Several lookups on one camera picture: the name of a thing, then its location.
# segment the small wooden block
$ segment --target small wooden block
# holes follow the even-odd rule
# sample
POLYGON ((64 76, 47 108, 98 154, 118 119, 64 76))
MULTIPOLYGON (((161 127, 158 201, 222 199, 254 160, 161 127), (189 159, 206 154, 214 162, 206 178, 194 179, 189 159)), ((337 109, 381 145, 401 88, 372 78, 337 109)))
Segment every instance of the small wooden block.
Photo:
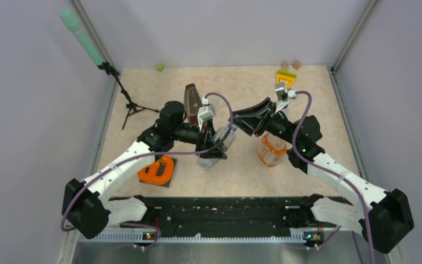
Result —
POLYGON ((299 62, 298 60, 296 60, 296 61, 294 61, 293 63, 292 63, 292 68, 294 68, 295 70, 298 70, 298 69, 300 69, 300 67, 302 66, 303 64, 301 63, 301 62, 299 62))
POLYGON ((283 61, 281 64, 281 70, 288 72, 288 61, 283 61))

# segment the beige table surface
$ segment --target beige table surface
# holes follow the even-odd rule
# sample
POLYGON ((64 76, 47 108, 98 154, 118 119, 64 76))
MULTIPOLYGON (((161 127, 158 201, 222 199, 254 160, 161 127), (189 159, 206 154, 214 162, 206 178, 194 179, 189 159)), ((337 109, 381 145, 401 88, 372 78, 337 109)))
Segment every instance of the beige table surface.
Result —
MULTIPOLYGON (((125 69, 121 82, 132 99, 151 108, 161 109, 165 102, 183 102, 185 85, 195 83, 201 96, 207 92, 222 93, 234 110, 253 106, 266 97, 276 98, 275 73, 279 66, 262 67, 202 67, 155 69, 125 69)), ((358 173, 344 123, 325 65, 304 65, 298 71, 293 89, 307 90, 313 95, 309 114, 314 114, 321 125, 323 138, 318 144, 334 159, 358 173)), ((225 103, 210 97, 216 107, 216 129, 229 118, 225 103)), ((284 112, 289 120, 299 120, 307 99, 300 95, 284 112)), ((137 136, 153 125, 158 113, 143 111, 132 115, 122 130, 127 108, 126 100, 118 90, 105 138, 99 167, 124 152, 137 136)), ((177 166, 169 188, 140 183, 134 175, 117 195, 132 196, 304 196, 312 193, 337 195, 324 183, 307 176, 291 166, 290 162, 268 168, 259 160, 256 148, 261 137, 249 137, 237 131, 237 138, 228 150, 228 159, 220 161, 209 171, 201 170, 196 156, 174 156, 177 166)), ((193 151, 194 145, 174 144, 173 151, 193 151)))

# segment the tripod legs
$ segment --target tripod legs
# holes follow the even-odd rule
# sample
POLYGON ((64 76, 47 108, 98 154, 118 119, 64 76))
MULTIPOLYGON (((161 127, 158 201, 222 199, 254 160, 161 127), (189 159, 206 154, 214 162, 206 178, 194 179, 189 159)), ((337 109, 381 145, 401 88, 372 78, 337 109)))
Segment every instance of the tripod legs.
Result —
POLYGON ((129 118, 129 116, 131 116, 131 115, 133 115, 135 113, 141 112, 143 110, 151 110, 151 111, 153 111, 155 113, 159 113, 159 110, 157 110, 157 109, 152 109, 152 108, 148 108, 148 107, 144 107, 144 106, 139 106, 137 104, 135 104, 132 107, 129 107, 129 105, 127 104, 127 108, 129 109, 129 111, 127 112, 127 115, 125 116, 124 125, 122 125, 122 130, 124 130, 125 124, 127 123, 127 119, 129 118))

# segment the clear plastic bottle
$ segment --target clear plastic bottle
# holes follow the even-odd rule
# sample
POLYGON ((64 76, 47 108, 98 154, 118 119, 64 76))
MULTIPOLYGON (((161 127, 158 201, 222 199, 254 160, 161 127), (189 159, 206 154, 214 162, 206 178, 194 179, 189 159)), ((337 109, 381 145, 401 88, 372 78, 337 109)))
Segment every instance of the clear plastic bottle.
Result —
POLYGON ((261 138, 261 143, 258 146, 258 157, 266 166, 273 167, 286 158, 286 150, 285 141, 267 133, 261 138))
MULTIPOLYGON (((214 141, 219 141, 221 140, 225 133, 227 132, 227 130, 230 129, 230 124, 222 126, 217 132, 216 134, 214 134, 213 140, 214 141)), ((230 130, 230 134, 229 136, 226 138, 226 140, 224 140, 224 144, 223 144, 223 150, 224 152, 226 152, 229 148, 230 145, 232 145, 232 143, 234 143, 235 140, 235 132, 237 131, 237 126, 236 125, 232 125, 232 129, 230 130)), ((220 159, 218 158, 199 158, 197 161, 197 164, 200 168, 204 169, 205 171, 211 169, 214 165, 216 165, 216 163, 218 163, 220 161, 220 159)))

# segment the wire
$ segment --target wire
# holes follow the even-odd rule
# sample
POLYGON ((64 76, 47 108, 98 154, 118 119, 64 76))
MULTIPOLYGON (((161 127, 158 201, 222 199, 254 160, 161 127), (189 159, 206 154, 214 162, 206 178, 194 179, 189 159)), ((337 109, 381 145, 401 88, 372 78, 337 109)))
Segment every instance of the wire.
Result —
POLYGON ((222 94, 217 93, 217 92, 209 92, 204 96, 204 98, 208 98, 208 96, 210 96, 210 95, 215 95, 215 96, 221 97, 221 99, 226 103, 226 105, 227 105, 227 107, 229 108, 229 111, 230 111, 230 127, 226 131, 226 133, 224 134, 223 138, 221 138, 221 140, 219 140, 219 142, 216 143, 216 145, 210 147, 208 149, 208 151, 213 150, 213 149, 217 148, 219 145, 223 144, 224 141, 227 139, 227 137, 230 135, 230 131, 232 130, 232 126, 234 125, 234 115, 232 114, 232 110, 231 110, 229 101, 222 94))
POLYGON ((278 114, 285 120, 288 121, 287 116, 285 115, 285 113, 283 111, 279 111, 278 114))
MULTIPOLYGON (((210 92, 208 94, 205 95, 205 97, 208 97, 209 95, 215 95, 220 97, 221 99, 224 100, 224 102, 226 103, 228 109, 229 109, 229 114, 230 114, 230 126, 233 126, 234 124, 234 117, 232 116, 232 108, 230 107, 229 101, 220 93, 217 92, 210 92)), ((219 144, 224 142, 224 140, 226 139, 226 137, 228 136, 228 133, 230 133, 230 129, 227 131, 227 133, 224 135, 224 137, 219 141, 219 144)), ((127 162, 133 161, 133 160, 137 160, 139 158, 144 158, 144 157, 148 157, 148 156, 154 156, 154 155, 197 155, 197 154, 202 154, 202 153, 206 153, 209 150, 212 150, 213 148, 216 148, 217 145, 211 147, 208 150, 202 150, 202 151, 193 151, 193 152, 150 152, 150 153, 144 153, 144 154, 140 154, 137 156, 133 156, 127 159, 124 159, 123 161, 120 161, 119 163, 117 163, 115 166, 116 167, 120 167, 123 164, 126 164, 127 162)), ((69 205, 67 205, 67 208, 65 209, 64 214, 62 215, 62 220, 60 221, 60 230, 62 230, 63 232, 68 232, 68 231, 72 231, 75 229, 75 227, 72 228, 66 228, 65 227, 65 221, 67 220, 67 216, 69 215, 70 210, 72 209, 72 207, 74 207, 75 202, 78 200, 78 198, 80 198, 80 196, 82 195, 82 193, 88 189, 88 187, 90 187, 93 183, 95 183, 97 180, 101 179, 103 176, 105 176, 106 174, 108 174, 109 172, 112 171, 112 168, 108 168, 106 169, 104 172, 100 173, 98 176, 94 177, 92 180, 90 180, 89 182, 87 182, 81 189, 80 191, 78 191, 75 196, 72 198, 72 200, 70 201, 69 205)))
MULTIPOLYGON (((311 161, 309 161, 309 160, 307 160, 305 157, 303 157, 301 154, 300 154, 300 152, 298 152, 298 150, 297 150, 297 148, 296 148, 296 138, 297 138, 297 134, 298 134, 298 132, 300 131, 300 127, 302 126, 302 124, 303 124, 303 121, 305 120, 305 118, 307 117, 307 115, 308 115, 308 111, 310 110, 310 107, 311 107, 311 105, 312 105, 312 95, 309 93, 309 92, 307 92, 307 91, 297 91, 297 92, 295 92, 295 94, 296 95, 299 95, 299 94, 304 94, 304 95, 306 95, 307 97, 308 97, 308 103, 307 103, 307 106, 306 106, 306 108, 305 108, 305 111, 303 112, 303 115, 302 115, 302 117, 300 118, 300 121, 298 122, 298 124, 297 124, 297 126, 295 127, 295 131, 293 132, 293 135, 292 135, 292 147, 293 147, 293 150, 294 150, 294 152, 295 152, 295 154, 298 156, 298 158, 300 158, 303 162, 305 162, 305 163, 307 163, 307 164, 310 164, 311 166, 313 166, 313 167, 315 167, 315 168, 318 168, 318 169, 320 169, 320 170, 322 170, 322 171, 325 171, 325 172, 327 172, 327 173, 330 173, 330 174, 332 174, 332 175, 334 175, 335 177, 337 177, 337 178, 341 178, 342 176, 340 175, 340 174, 338 174, 338 173, 336 173, 336 172, 334 172, 333 170, 330 170, 330 169, 327 169, 327 168, 324 168, 324 167, 322 167, 322 166, 319 166, 318 164, 315 164, 315 163, 313 163, 313 162, 311 162, 311 161)), ((351 182, 351 181, 349 181, 348 179, 345 179, 345 178, 343 178, 343 181, 345 182, 345 183, 347 183, 347 185, 348 186, 350 186, 352 189, 353 189, 353 191, 358 195, 358 198, 360 199, 360 203, 361 203, 361 205, 362 205, 362 209, 363 209, 363 214, 364 214, 364 217, 365 217, 365 225, 366 225, 366 227, 367 227, 367 235, 368 235, 368 246, 369 246, 369 251, 370 251, 370 256, 371 256, 371 263, 372 264, 376 264, 376 260, 375 260, 375 258, 374 258, 374 247, 373 247, 373 239, 372 239, 372 236, 371 236, 371 225, 370 225, 370 219, 368 218, 368 207, 367 207, 367 205, 366 205, 366 203, 365 203, 365 199, 363 198, 363 195, 362 195, 362 193, 358 190, 358 188, 351 182)))
POLYGON ((365 264, 363 261, 362 253, 360 252, 360 246, 358 246, 357 235, 354 231, 352 232, 353 243, 355 244, 355 248, 357 249, 358 258, 360 259, 360 264, 365 264))
POLYGON ((182 123, 185 121, 185 119, 187 119, 187 117, 188 117, 188 114, 187 114, 187 111, 185 111, 184 110, 184 114, 185 114, 185 116, 184 116, 184 118, 182 119, 182 123))

